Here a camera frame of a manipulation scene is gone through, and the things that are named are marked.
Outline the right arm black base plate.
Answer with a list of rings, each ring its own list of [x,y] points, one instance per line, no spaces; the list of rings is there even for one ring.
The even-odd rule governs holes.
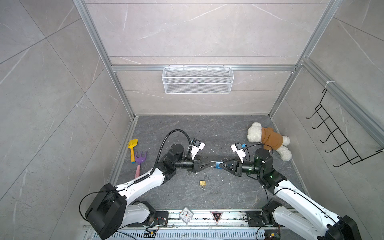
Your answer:
[[[264,211],[246,211],[243,220],[249,227],[261,227],[271,223],[269,215]]]

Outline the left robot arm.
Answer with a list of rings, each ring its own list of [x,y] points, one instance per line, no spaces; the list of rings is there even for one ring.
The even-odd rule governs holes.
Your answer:
[[[80,215],[102,240],[128,225],[152,223],[156,216],[155,209],[145,201],[134,202],[149,190],[168,182],[176,175],[177,169],[197,173],[210,166],[198,155],[205,147],[203,142],[191,139],[181,129],[170,131],[166,138],[174,133],[181,133],[187,138],[187,148],[173,144],[166,154],[158,152],[154,166],[147,173],[117,186],[105,184],[99,191],[93,192],[95,198],[86,212]]]

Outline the blue padlock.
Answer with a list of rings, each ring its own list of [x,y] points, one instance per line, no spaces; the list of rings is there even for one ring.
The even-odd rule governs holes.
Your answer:
[[[211,167],[212,168],[216,168],[216,169],[221,169],[221,164],[223,163],[223,162],[217,162],[217,161],[211,161]]]

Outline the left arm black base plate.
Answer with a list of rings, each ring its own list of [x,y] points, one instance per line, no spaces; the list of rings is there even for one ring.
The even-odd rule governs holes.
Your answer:
[[[150,213],[147,219],[142,223],[145,227],[167,227],[169,219],[168,211],[158,211],[155,213]]]

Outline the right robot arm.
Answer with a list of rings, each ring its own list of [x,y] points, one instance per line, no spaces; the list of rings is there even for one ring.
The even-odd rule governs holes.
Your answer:
[[[227,160],[217,163],[234,176],[246,175],[257,180],[266,192],[280,198],[295,209],[288,210],[281,203],[269,199],[259,216],[247,212],[249,226],[284,226],[306,240],[360,240],[357,223],[349,216],[340,217],[327,210],[316,201],[301,192],[285,176],[273,167],[273,157],[268,150],[257,149],[254,160],[244,161],[245,151],[240,150],[239,160]]]

